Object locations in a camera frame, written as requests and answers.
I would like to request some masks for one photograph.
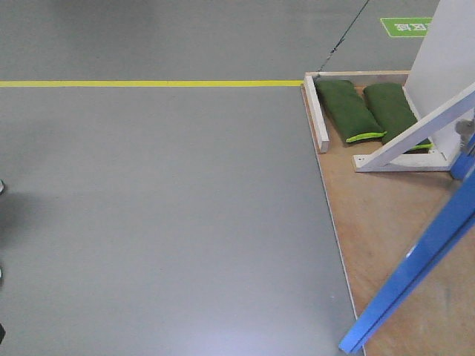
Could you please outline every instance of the blue metal pole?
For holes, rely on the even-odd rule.
[[[340,349],[357,352],[474,224],[475,174],[470,174],[345,335]]]

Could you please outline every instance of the white wooden frame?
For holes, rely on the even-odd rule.
[[[396,82],[404,84],[409,71],[373,71],[373,72],[322,72],[319,80],[346,79],[357,86],[371,85],[377,82]],[[316,72],[305,74],[304,86],[307,95],[307,101],[312,114],[312,124],[316,136],[324,144],[318,147],[320,152],[327,152],[330,142],[324,141],[328,138],[327,129],[324,123],[318,97],[316,96],[313,79],[317,77]],[[418,122],[401,133],[386,145],[369,155],[356,155],[353,157],[353,164],[357,172],[372,171],[449,171],[452,162],[441,154],[437,147],[431,149],[428,154],[405,154],[405,151],[411,149],[418,142],[428,138],[434,132],[445,127],[447,124],[457,120],[461,115],[475,107],[475,83],[464,89],[452,99],[436,110],[421,118],[412,100],[407,95],[407,101],[416,115]]]

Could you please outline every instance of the plywood base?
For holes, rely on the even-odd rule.
[[[355,173],[351,157],[379,142],[343,143],[317,154],[356,314],[457,188],[448,173]],[[366,345],[367,356],[474,354],[475,231],[434,269]]]

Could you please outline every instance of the epoxy floor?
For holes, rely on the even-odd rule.
[[[0,76],[300,79],[363,2],[335,3],[3,1]],[[379,17],[435,6],[368,5],[327,69],[408,69]],[[342,355],[298,88],[3,88],[0,122],[2,355]]]

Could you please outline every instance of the wooden board edge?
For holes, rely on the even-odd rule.
[[[318,144],[317,144],[317,136],[316,136],[315,127],[313,125],[313,121],[312,121],[312,117],[311,117],[311,113],[310,113],[310,108],[309,108],[308,101],[307,101],[307,93],[305,91],[305,86],[303,84],[301,85],[301,92],[302,92],[302,99],[304,100],[305,111],[307,113],[307,118],[308,118],[308,121],[309,121],[310,130],[312,132],[313,147],[315,149],[315,156],[316,156],[316,159],[317,159],[318,171],[320,172],[321,181],[322,181],[322,184],[323,184],[323,187],[324,187],[325,199],[326,199],[327,204],[328,204],[328,211],[330,213],[330,219],[332,220],[333,233],[335,234],[335,241],[336,241],[336,245],[338,247],[338,253],[340,254],[340,261],[341,261],[341,264],[342,264],[342,267],[343,267],[344,278],[345,278],[345,281],[347,283],[348,294],[350,296],[350,302],[351,302],[351,306],[353,308],[353,315],[354,315],[355,320],[356,320],[358,318],[358,315],[356,314],[355,299],[353,297],[353,293],[352,293],[352,290],[351,290],[350,278],[348,277],[347,267],[345,265],[343,252],[341,250],[340,239],[338,238],[338,232],[336,230],[335,218],[333,216],[332,207],[331,207],[331,204],[330,204],[330,198],[328,196],[328,190],[327,190],[327,186],[325,184],[324,172],[321,169],[319,148],[318,148]]]
[[[394,82],[403,85],[409,70],[369,70],[346,72],[306,72],[305,76],[319,77],[319,80],[349,80],[355,86],[366,86],[382,82]]]

